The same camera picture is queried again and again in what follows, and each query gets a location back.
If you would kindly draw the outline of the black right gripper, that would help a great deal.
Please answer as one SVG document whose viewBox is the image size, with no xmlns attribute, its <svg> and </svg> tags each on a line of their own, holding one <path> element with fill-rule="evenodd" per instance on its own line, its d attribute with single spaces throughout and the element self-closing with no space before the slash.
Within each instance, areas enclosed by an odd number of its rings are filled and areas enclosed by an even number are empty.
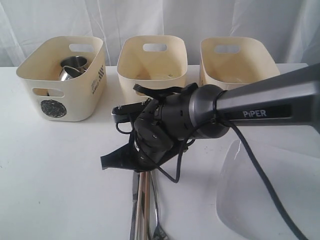
<svg viewBox="0 0 320 240">
<path fill-rule="evenodd" d="M 133 122 L 129 143 L 101 156 L 101 168 L 146 172 L 184 150 L 193 124 L 189 99 L 152 99 Z"/>
</svg>

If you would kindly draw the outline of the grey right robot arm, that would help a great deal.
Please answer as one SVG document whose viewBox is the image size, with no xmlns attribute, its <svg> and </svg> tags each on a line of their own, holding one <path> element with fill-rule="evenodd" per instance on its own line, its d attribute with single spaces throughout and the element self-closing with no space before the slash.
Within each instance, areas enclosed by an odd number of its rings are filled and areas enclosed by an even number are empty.
<svg viewBox="0 0 320 240">
<path fill-rule="evenodd" d="M 114 121 L 132 130 L 127 144 L 100 158 L 103 169 L 159 169 L 181 159 L 192 140 L 220 138 L 230 125 L 320 128 L 319 64 L 231 90 L 196 83 L 133 89 L 147 100 L 113 108 Z"/>
</svg>

